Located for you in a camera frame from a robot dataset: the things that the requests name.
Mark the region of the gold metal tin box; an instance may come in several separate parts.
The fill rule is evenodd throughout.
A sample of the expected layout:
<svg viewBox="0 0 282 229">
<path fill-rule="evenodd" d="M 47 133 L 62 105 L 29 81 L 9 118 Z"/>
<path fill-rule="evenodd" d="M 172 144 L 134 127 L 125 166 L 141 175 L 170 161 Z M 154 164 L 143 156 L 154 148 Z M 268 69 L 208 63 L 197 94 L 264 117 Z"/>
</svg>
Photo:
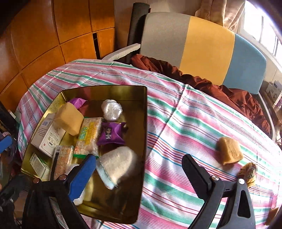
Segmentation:
<svg viewBox="0 0 282 229">
<path fill-rule="evenodd" d="M 87 228 L 83 216 L 135 223 L 146 134 L 144 86 L 100 85 L 60 92 L 25 150 L 22 172 L 33 181 L 23 228 L 60 228 L 51 199 L 56 199 L 69 228 Z"/>
</svg>

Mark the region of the white cardboard box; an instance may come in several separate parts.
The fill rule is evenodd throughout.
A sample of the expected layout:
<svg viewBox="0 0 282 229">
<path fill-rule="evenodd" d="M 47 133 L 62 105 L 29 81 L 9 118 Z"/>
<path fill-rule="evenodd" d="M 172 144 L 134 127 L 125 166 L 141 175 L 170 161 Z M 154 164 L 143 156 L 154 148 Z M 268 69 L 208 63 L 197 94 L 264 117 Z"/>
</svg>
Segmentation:
<svg viewBox="0 0 282 229">
<path fill-rule="evenodd" d="M 265 92 L 275 104 L 278 103 L 281 99 L 281 83 L 279 81 L 269 83 Z"/>
</svg>

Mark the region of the small yellow sponge piece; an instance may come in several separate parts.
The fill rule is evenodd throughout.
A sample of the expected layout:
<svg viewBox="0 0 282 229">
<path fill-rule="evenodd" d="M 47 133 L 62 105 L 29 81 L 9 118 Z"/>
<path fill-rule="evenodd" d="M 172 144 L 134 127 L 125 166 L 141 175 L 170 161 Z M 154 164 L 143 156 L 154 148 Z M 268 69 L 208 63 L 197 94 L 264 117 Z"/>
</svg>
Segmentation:
<svg viewBox="0 0 282 229">
<path fill-rule="evenodd" d="M 79 134 L 83 120 L 84 116 L 70 102 L 62 105 L 54 117 L 54 122 L 72 136 Z"/>
</svg>

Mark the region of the white medicine box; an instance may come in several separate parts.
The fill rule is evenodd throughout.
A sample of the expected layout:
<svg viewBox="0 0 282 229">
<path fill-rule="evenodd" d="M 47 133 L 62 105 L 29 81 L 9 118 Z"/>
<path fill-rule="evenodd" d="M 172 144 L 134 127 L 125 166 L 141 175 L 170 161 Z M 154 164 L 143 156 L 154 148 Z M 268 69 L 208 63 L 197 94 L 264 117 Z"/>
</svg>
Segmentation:
<svg viewBox="0 0 282 229">
<path fill-rule="evenodd" d="M 47 114 L 37 129 L 31 144 L 49 157 L 53 157 L 55 148 L 60 144 L 66 131 L 54 122 L 56 114 Z"/>
</svg>

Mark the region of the rice cracker packet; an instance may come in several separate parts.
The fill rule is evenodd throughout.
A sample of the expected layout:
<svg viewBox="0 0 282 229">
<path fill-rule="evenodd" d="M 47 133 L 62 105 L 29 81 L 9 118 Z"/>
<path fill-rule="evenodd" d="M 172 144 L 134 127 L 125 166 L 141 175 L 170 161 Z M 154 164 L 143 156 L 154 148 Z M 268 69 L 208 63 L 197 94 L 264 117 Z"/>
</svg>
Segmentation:
<svg viewBox="0 0 282 229">
<path fill-rule="evenodd" d="M 93 154 L 95 157 L 99 156 L 97 142 L 102 131 L 102 120 L 101 117 L 84 118 L 73 157 L 85 158 L 88 154 Z"/>
<path fill-rule="evenodd" d="M 72 164 L 74 153 L 73 146 L 57 146 L 54 150 L 49 180 L 56 180 L 60 175 L 65 174 Z"/>
</svg>

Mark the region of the clear plastic bag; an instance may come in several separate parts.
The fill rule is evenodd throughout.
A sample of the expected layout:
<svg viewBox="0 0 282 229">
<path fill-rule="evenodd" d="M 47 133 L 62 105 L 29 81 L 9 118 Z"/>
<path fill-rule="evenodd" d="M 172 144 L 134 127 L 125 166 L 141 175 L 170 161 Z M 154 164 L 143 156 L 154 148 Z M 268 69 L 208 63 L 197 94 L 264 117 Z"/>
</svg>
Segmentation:
<svg viewBox="0 0 282 229">
<path fill-rule="evenodd" d="M 115 122 L 121 116 L 122 106 L 115 100 L 107 99 L 101 105 L 103 116 L 109 122 Z"/>
</svg>

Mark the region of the beige sock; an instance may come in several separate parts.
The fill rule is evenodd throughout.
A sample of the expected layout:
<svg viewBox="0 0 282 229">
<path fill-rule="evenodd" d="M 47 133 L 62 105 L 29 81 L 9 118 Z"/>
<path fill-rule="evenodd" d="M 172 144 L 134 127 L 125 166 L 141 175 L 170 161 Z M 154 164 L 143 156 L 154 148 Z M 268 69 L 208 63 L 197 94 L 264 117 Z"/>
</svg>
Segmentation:
<svg viewBox="0 0 282 229">
<path fill-rule="evenodd" d="M 96 170 L 106 188 L 113 190 L 121 182 L 137 175 L 140 158 L 127 146 L 113 149 L 97 159 Z"/>
</svg>

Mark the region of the yellow sponge block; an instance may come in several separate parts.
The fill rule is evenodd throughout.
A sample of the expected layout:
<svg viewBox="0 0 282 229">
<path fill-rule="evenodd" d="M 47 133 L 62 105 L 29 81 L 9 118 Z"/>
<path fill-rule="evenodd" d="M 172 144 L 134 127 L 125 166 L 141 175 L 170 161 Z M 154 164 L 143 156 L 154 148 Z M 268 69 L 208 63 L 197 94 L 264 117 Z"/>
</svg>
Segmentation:
<svg viewBox="0 0 282 229">
<path fill-rule="evenodd" d="M 230 137 L 219 138 L 216 144 L 219 151 L 220 163 L 225 166 L 227 164 L 237 163 L 243 159 L 243 153 L 237 140 Z"/>
</svg>

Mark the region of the wooden wardrobe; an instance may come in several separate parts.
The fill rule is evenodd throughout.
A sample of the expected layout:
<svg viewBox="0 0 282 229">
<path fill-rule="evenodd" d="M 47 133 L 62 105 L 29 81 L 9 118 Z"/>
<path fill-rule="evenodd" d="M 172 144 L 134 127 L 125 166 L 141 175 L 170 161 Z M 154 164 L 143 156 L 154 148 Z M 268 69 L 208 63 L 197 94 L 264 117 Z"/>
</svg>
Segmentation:
<svg viewBox="0 0 282 229">
<path fill-rule="evenodd" d="M 113 1 L 1 1 L 1 103 L 14 111 L 49 71 L 114 46 Z"/>
</svg>

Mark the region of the colour block headboard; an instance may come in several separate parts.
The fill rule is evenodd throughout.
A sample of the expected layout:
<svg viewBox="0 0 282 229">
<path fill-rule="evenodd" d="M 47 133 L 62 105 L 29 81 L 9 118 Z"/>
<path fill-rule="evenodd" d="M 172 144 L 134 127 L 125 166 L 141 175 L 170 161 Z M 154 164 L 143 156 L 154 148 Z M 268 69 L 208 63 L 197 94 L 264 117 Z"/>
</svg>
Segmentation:
<svg viewBox="0 0 282 229">
<path fill-rule="evenodd" d="M 258 94 L 266 70 L 263 54 L 245 38 L 195 16 L 146 16 L 140 53 L 167 61 L 182 73 Z"/>
</svg>

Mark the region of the small green white box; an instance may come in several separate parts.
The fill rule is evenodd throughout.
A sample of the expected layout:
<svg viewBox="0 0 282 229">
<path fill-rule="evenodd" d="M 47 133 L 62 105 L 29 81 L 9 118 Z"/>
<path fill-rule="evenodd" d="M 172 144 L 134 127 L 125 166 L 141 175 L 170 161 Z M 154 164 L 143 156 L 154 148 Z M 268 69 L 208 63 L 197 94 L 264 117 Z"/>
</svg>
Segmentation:
<svg viewBox="0 0 282 229">
<path fill-rule="evenodd" d="M 36 153 L 33 153 L 30 158 L 30 164 L 34 169 L 36 175 L 42 181 L 48 181 L 50 174 L 50 167 L 46 164 L 44 160 L 42 160 Z"/>
</svg>

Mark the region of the purple cartoon snack packet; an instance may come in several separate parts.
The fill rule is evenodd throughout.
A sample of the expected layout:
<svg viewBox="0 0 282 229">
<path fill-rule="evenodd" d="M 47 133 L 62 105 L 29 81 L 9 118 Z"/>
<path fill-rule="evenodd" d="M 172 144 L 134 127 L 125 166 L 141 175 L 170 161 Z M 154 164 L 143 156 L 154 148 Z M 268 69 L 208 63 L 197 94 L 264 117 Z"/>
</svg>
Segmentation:
<svg viewBox="0 0 282 229">
<path fill-rule="evenodd" d="M 125 122 L 116 123 L 116 122 L 103 122 L 103 130 L 101 132 L 100 138 L 97 142 L 98 146 L 103 146 L 106 144 L 118 144 L 124 145 L 125 141 L 123 140 L 123 128 L 126 125 Z"/>
</svg>

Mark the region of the rust brown blanket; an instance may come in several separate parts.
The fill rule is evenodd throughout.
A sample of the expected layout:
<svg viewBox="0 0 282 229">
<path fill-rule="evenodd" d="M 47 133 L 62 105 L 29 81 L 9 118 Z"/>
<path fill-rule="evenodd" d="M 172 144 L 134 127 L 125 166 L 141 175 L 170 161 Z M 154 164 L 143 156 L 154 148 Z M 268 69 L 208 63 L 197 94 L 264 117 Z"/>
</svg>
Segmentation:
<svg viewBox="0 0 282 229">
<path fill-rule="evenodd" d="M 183 74 L 176 66 L 166 61 L 135 54 L 131 57 L 130 63 L 141 70 L 160 73 L 181 83 L 188 84 L 194 89 L 202 91 L 207 95 L 218 99 L 230 106 L 246 118 L 251 120 L 264 133 L 270 134 L 270 124 L 267 121 L 263 109 L 258 100 L 249 92 L 241 89 L 231 89 L 224 85 L 215 85 L 207 79 L 199 76 Z"/>
</svg>

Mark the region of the striped bed sheet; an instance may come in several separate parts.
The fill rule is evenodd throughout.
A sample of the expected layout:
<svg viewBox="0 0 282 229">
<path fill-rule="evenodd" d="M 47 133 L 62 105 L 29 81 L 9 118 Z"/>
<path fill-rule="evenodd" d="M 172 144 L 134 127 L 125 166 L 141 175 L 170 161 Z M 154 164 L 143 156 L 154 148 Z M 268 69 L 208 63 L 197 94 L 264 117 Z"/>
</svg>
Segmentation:
<svg viewBox="0 0 282 229">
<path fill-rule="evenodd" d="M 181 159 L 194 160 L 223 180 L 236 179 L 240 168 L 257 166 L 250 188 L 256 228 L 266 218 L 276 197 L 281 205 L 281 149 L 239 112 L 191 86 L 159 73 L 114 61 L 79 59 L 37 80 L 23 95 L 18 142 L 24 154 L 31 136 L 50 103 L 64 89 L 96 85 L 147 87 L 147 158 L 138 220 L 133 228 L 188 228 L 200 210 L 198 199 L 182 170 Z M 223 166 L 216 146 L 230 137 L 240 144 L 243 159 Z"/>
</svg>

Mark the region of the yellow patterned rolled sock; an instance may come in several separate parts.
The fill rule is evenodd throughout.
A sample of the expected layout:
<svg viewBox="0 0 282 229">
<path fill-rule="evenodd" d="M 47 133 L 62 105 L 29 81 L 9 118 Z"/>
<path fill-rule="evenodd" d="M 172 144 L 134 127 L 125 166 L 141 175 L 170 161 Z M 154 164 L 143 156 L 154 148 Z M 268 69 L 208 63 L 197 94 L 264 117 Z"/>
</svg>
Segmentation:
<svg viewBox="0 0 282 229">
<path fill-rule="evenodd" d="M 238 173 L 238 178 L 241 178 L 247 184 L 247 187 L 255 186 L 257 167 L 254 163 L 250 162 L 245 164 Z"/>
</svg>

